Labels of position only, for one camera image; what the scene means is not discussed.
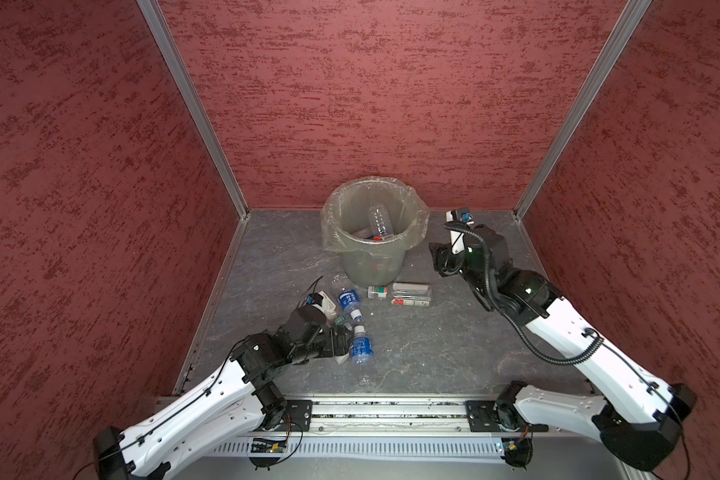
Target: textured wall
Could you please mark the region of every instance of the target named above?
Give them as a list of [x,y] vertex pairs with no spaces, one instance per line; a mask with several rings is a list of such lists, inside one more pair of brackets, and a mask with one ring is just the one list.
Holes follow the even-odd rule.
[[526,222],[593,324],[698,392],[692,478],[720,478],[720,0],[654,1]]
[[69,479],[170,392],[236,221],[217,177],[133,0],[0,2],[0,480]]
[[391,175],[514,208],[624,0],[164,0],[251,206]]

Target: blue label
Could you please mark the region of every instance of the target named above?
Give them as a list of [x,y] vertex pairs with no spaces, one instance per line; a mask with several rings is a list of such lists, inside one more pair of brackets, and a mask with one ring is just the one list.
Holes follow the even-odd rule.
[[338,302],[342,304],[342,310],[344,310],[347,308],[347,305],[360,303],[360,297],[354,290],[347,290],[338,296]]
[[366,336],[356,338],[355,341],[352,342],[352,353],[350,353],[350,355],[373,355],[373,348],[371,348],[371,339],[367,338]]

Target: metal bracket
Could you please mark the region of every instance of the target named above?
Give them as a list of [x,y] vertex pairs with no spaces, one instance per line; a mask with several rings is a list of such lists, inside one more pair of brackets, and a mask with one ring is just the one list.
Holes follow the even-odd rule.
[[[467,407],[467,420],[471,432],[507,432],[498,423],[498,416],[494,411],[492,400],[467,400],[464,406]],[[528,425],[528,432],[548,432],[550,428],[546,425]]]
[[[309,431],[309,423],[312,422],[312,400],[286,400],[286,410],[283,413],[282,422],[268,432],[284,432],[288,427],[286,414],[291,416],[291,423],[295,423],[302,428],[304,432]],[[258,428],[254,432],[264,432],[263,428]]]

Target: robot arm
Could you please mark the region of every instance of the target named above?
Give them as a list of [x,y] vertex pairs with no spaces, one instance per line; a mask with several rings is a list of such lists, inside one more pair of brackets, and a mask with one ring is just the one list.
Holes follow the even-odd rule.
[[343,356],[352,333],[325,325],[307,305],[277,332],[250,335],[235,345],[207,379],[163,411],[121,431],[109,427],[94,440],[100,480],[167,480],[221,441],[280,424],[286,400],[272,382],[288,365]]
[[[468,209],[446,214],[450,244],[430,244],[434,269],[459,274],[486,310],[496,310],[539,358],[576,366],[603,395],[546,392],[512,382],[495,403],[495,420],[509,431],[547,424],[602,441],[627,465],[653,470],[682,435],[682,421],[696,404],[683,384],[669,385],[643,369],[599,334],[542,275],[514,268],[507,241],[474,225]],[[536,349],[522,328],[546,340],[566,358]]]

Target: trash can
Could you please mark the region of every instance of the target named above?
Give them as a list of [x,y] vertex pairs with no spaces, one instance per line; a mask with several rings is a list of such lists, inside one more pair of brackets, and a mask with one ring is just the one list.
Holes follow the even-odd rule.
[[[395,235],[376,241],[353,236],[368,227],[368,208],[384,204]],[[416,190],[396,178],[365,177],[340,185],[321,212],[326,250],[341,255],[344,271],[361,285],[387,285],[400,274],[405,252],[427,235],[429,208]]]

